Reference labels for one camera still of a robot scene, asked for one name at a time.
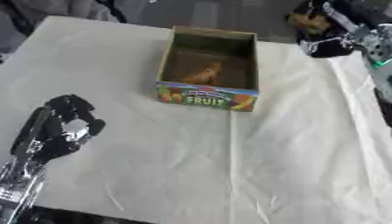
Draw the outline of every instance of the open box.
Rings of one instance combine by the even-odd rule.
[[[155,85],[161,102],[252,111],[258,96],[254,33],[175,26]]]

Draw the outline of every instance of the white paper sheet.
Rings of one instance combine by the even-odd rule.
[[[0,66],[0,162],[54,96],[108,124],[49,164],[39,205],[162,224],[392,222],[390,132],[358,53],[260,42],[256,110],[237,113],[155,100],[169,34],[50,17]]]

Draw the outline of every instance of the green light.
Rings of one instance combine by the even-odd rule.
[[[383,66],[387,65],[389,62],[390,62],[390,59],[389,59],[389,60],[386,60],[386,61],[384,61],[384,62],[375,61],[375,62],[373,63],[373,67],[374,67],[374,68],[380,68],[380,67],[383,67]]]

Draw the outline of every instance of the box label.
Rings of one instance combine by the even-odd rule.
[[[246,94],[242,91],[225,91],[215,87],[158,84],[157,90],[161,102],[201,105],[220,109],[252,111],[256,101],[256,97],[252,94]]]

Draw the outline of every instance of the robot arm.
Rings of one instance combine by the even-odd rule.
[[[0,224],[15,223],[31,207],[45,183],[45,165],[55,158],[76,152],[97,136],[105,122],[90,113],[94,107],[80,97],[62,95],[37,108],[11,146],[13,159],[0,172]],[[75,120],[84,128],[67,131]]]

